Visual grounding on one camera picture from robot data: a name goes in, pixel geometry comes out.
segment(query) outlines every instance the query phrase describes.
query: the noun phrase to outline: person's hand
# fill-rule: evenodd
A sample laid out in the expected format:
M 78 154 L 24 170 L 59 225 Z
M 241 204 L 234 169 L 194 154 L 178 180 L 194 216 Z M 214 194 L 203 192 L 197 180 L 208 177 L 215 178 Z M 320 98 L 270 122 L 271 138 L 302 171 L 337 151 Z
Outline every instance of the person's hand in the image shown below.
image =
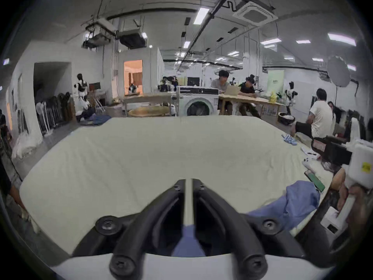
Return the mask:
M 353 185 L 349 190 L 347 190 L 345 184 L 342 184 L 341 188 L 339 189 L 339 200 L 337 204 L 337 209 L 339 211 L 341 211 L 341 209 L 343 208 L 343 205 L 345 204 L 349 194 L 354 195 L 356 197 L 356 200 L 346 221 L 348 223 L 352 236 L 357 237 L 367 221 L 365 192 L 358 185 Z

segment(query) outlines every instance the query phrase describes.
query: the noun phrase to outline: mattress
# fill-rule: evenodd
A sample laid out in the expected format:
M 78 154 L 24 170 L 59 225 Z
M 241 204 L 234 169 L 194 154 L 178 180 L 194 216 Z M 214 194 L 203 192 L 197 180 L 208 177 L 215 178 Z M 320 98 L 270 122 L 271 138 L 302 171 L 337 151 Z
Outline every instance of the mattress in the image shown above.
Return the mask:
M 179 179 L 200 179 L 238 212 L 279 198 L 308 180 L 303 145 L 281 134 L 255 117 L 113 118 L 55 145 L 20 194 L 40 229 L 72 254 L 98 218 L 139 212 Z M 328 188 L 332 174 L 317 162 L 313 168 Z

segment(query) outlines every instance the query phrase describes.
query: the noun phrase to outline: man in gray shirt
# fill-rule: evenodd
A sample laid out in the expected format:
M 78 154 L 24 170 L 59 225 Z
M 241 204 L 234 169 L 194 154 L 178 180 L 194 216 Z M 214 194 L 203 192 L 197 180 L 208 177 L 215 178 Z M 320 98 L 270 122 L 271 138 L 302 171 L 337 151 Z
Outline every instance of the man in gray shirt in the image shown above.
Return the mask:
M 228 82 L 227 82 L 228 77 L 229 77 L 229 72 L 221 70 L 219 72 L 219 78 L 215 79 L 215 80 L 212 80 L 211 87 L 212 88 L 217 88 L 217 89 L 219 89 L 219 91 L 224 93 L 227 90 L 227 87 L 229 85 Z M 219 100 L 219 103 L 217 105 L 218 110 L 220 110 L 221 104 L 222 104 L 222 101 Z M 225 102 L 224 109 L 227 111 L 228 115 L 232 115 L 233 105 L 230 101 Z

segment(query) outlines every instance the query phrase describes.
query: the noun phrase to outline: smartphone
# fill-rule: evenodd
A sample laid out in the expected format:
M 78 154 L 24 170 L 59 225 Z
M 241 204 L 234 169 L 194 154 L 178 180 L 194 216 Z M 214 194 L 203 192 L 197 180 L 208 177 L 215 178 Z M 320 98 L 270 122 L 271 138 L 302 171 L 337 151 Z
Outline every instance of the smartphone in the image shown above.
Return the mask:
M 313 184 L 320 190 L 320 192 L 324 191 L 325 186 L 310 169 L 308 169 L 304 174 L 310 181 L 313 182 Z

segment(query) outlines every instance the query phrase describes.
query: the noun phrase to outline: washing machine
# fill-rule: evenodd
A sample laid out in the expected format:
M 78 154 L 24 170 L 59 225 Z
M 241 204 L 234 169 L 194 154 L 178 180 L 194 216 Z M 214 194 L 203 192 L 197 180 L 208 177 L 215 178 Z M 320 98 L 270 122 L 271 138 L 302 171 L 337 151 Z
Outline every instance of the washing machine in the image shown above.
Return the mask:
M 178 87 L 178 116 L 217 115 L 219 89 L 197 86 Z

